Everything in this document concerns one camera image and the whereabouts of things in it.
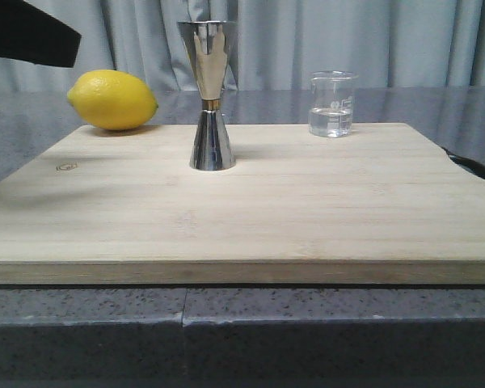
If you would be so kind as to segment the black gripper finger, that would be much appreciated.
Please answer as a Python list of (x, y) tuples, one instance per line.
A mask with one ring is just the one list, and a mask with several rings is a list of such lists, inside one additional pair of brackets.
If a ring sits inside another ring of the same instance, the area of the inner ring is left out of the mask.
[(0, 1), (0, 58), (70, 68), (81, 35), (25, 1)]

